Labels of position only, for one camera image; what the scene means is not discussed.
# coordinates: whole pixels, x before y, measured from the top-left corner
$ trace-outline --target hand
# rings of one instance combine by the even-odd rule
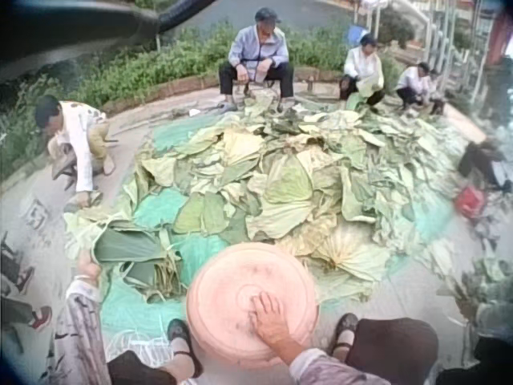
[[[276,296],[261,292],[252,298],[255,312],[249,317],[256,334],[271,348],[290,338],[289,326],[285,320],[283,306]]]
[[[248,70],[246,70],[246,67],[244,65],[239,64],[237,66],[237,81],[246,84],[249,82],[249,76],[248,76]]]
[[[91,258],[91,251],[87,249],[81,249],[79,258],[77,259],[77,274],[87,275],[87,278],[81,278],[84,281],[97,286],[99,275],[102,273],[102,268],[96,265]]]
[[[475,320],[475,316],[478,312],[478,306],[473,303],[470,299],[458,299],[456,298],[456,305],[458,305],[459,313],[470,322]]]
[[[69,144],[66,144],[66,143],[61,144],[60,148],[61,148],[61,152],[64,155],[67,155],[69,152],[73,151],[73,148]]]
[[[267,75],[269,72],[269,68],[273,65],[272,59],[264,59],[258,63],[258,67],[256,67],[256,72],[262,75]]]
[[[75,203],[81,207],[89,207],[91,205],[91,197],[88,191],[77,192],[75,196]]]
[[[348,88],[349,88],[349,79],[347,79],[347,78],[342,79],[342,81],[340,82],[340,89],[345,91]]]

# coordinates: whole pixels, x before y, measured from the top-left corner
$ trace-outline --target road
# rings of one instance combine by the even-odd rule
[[[235,28],[243,28],[254,23],[254,15],[262,6],[273,8],[286,25],[301,29],[325,26],[345,13],[315,0],[217,0],[183,26],[208,28],[215,22],[229,20]]]

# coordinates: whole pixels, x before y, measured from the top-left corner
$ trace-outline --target elderly man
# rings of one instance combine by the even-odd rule
[[[360,46],[349,51],[340,82],[341,100],[347,100],[353,92],[360,92],[370,106],[383,99],[384,79],[382,62],[376,54],[377,46],[376,40],[366,34],[360,40]]]
[[[293,67],[285,34],[276,28],[280,19],[274,10],[261,8],[255,21],[255,26],[239,31],[228,61],[219,68],[221,94],[226,97],[223,111],[236,111],[232,96],[234,80],[244,84],[279,80],[282,105],[293,103]]]
[[[406,68],[399,76],[395,91],[402,99],[402,109],[406,110],[412,104],[422,106],[429,95],[429,83],[424,79],[430,74],[430,66],[421,62],[417,66]]]

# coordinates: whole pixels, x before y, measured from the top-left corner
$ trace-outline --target light blue jacket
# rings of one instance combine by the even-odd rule
[[[248,70],[255,70],[264,59],[272,59],[274,67],[289,61],[289,50],[285,34],[276,28],[270,38],[260,44],[257,26],[248,26],[240,30],[228,54],[228,61],[236,67],[243,63]]]

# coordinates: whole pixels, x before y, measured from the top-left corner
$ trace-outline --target green shrub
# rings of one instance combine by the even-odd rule
[[[290,61],[296,66],[311,66],[341,71],[348,47],[343,43],[348,21],[343,19],[332,26],[311,30],[284,27]],[[27,160],[43,150],[42,137],[35,126],[34,106],[45,94],[78,100],[101,108],[109,100],[128,97],[144,99],[150,88],[173,79],[217,71],[225,61],[236,31],[228,22],[217,23],[210,30],[186,29],[176,36],[172,45],[161,52],[149,51],[147,46],[88,55],[73,61],[66,73],[66,93],[61,83],[47,75],[33,83],[20,83],[18,102],[0,116],[0,133],[7,132],[2,142],[4,180]],[[387,55],[382,56],[385,88],[392,92],[400,75],[400,66]]]
[[[414,39],[415,29],[410,20],[402,16],[392,6],[386,7],[381,12],[379,20],[378,41],[383,44],[390,44],[393,40],[404,50],[406,42]]]
[[[404,71],[404,66],[400,64],[390,54],[379,55],[382,60],[383,77],[385,78],[385,92],[389,95],[394,93],[398,85],[399,76]]]
[[[307,31],[284,28],[290,62],[296,66],[342,71],[349,49],[343,41],[348,25],[342,19],[331,26]]]

